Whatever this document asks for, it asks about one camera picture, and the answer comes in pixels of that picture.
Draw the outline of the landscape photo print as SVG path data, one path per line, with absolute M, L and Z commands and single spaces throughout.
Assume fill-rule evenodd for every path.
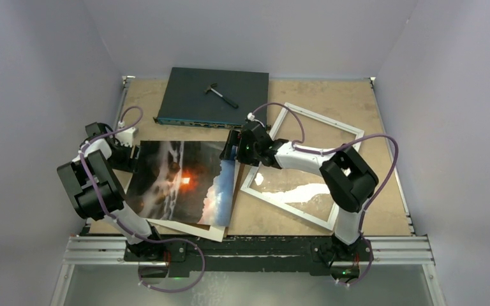
M 228 226 L 235 188 L 235 152 L 224 142 L 142 141 L 137 171 L 126 191 L 140 217 Z

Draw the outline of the white backing board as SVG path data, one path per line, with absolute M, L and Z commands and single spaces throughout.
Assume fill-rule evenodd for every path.
M 165 228 L 180 231 L 185 234 L 193 235 L 196 237 L 212 240 L 215 242 L 222 242 L 225 237 L 225 226 L 209 226 L 208 229 L 199 228 L 186 223 L 181 223 L 177 221 L 169 220 L 159 220 L 159 219 L 147 219 L 150 223 L 163 226 Z

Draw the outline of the white picture frame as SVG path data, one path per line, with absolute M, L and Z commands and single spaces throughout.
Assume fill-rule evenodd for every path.
M 359 139 L 364 136 L 364 131 L 358 129 L 356 127 L 350 126 L 348 124 L 342 123 L 335 119 L 330 119 L 326 116 L 320 115 L 318 113 L 312 112 L 310 110 L 306 110 L 299 106 L 293 105 L 291 103 L 285 103 L 283 105 L 283 109 L 280 111 L 277 119 L 272 125 L 271 131 L 269 135 L 271 137 L 276 136 L 280 126 L 283 123 L 287 113 L 291 113 L 293 115 L 303 115 L 310 119 L 313 119 L 318 122 L 322 122 L 328 126 L 332 126 L 334 128 L 340 129 L 347 133 L 353 134 L 356 139 Z M 290 158 L 285 158 L 285 161 L 290 165 L 290 169 L 292 170 L 300 170 L 306 173 L 311 173 L 314 175 L 320 175 L 320 166 L 323 161 L 326 161 L 329 158 L 328 155 L 322 154 L 314 154 L 311 157 L 298 157 L 296 161 L 291 160 Z M 244 182 L 241 186 L 241 191 L 258 198 L 268 204 L 274 205 L 275 207 L 280 208 L 290 214 L 293 214 L 305 221 L 313 223 L 317 226 L 321 226 L 327 230 L 333 230 L 336 225 L 336 218 L 338 215 L 339 208 L 333 203 L 328 219 L 324 221 L 323 219 L 319 219 L 313 215 L 307 214 L 302 210 L 299 210 L 293 206 L 291 203 L 295 203 L 299 200 L 310 200 L 314 195 L 319 194 L 320 191 L 327 191 L 327 186 L 325 184 L 305 184 L 292 189 L 291 191 L 283 191 L 279 192 L 278 195 L 275 194 L 267 194 L 261 193 L 251 187 L 251 184 L 258 176 L 259 167 L 253 166 L 251 167 L 249 173 L 247 174 Z

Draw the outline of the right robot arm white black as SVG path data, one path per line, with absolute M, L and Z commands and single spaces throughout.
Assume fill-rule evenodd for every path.
M 352 143 L 335 149 L 300 147 L 287 139 L 273 139 L 261 123 L 247 121 L 240 130 L 229 131 L 219 158 L 322 177 L 339 208 L 332 250 L 340 259 L 357 252 L 365 207 L 376 196 L 379 178 Z

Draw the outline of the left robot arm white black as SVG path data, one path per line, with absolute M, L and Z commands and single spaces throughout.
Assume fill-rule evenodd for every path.
M 126 145 L 104 123 L 94 122 L 85 130 L 87 138 L 77 157 L 57 168 L 74 210 L 83 219 L 102 220 L 119 230 L 132 254 L 150 261 L 160 259 L 165 251 L 160 234 L 127 204 L 114 173 L 136 172 L 138 147 Z

